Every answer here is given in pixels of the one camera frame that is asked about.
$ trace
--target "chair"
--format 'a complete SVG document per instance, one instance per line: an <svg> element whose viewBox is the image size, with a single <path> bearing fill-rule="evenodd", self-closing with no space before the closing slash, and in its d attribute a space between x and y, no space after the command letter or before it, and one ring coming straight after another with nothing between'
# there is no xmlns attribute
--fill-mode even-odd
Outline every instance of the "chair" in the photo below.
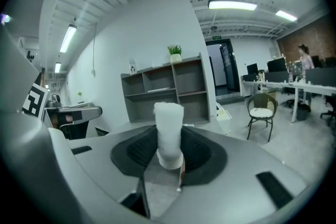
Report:
<svg viewBox="0 0 336 224"><path fill-rule="evenodd" d="M331 119L335 118L336 119L336 94L333 94L332 96L327 96L325 97L325 102L330 103L332 106L332 111L329 110L328 112L321 113L320 118L324 115L329 115L329 120L328 120L328 126L330 125Z"/></svg>
<svg viewBox="0 0 336 224"><path fill-rule="evenodd" d="M269 102L272 104L272 110L268 108ZM270 140L273 129L273 117L277 111L277 107L278 102L272 96L266 93L259 93L248 99L247 111L251 117L251 120L247 125L247 127L249 127L247 139L250 137L252 123L256 121L266 121L266 127L268 127L268 123L271 124L271 131L269 132L268 141Z"/></svg>

